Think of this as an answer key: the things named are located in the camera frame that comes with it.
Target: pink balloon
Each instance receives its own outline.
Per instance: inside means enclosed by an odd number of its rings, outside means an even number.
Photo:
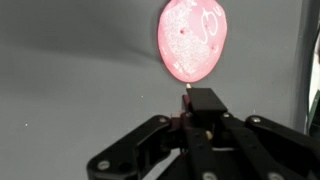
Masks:
[[[160,17],[158,44],[171,74],[195,82],[217,64],[226,35],[226,15],[215,0],[171,0]]]

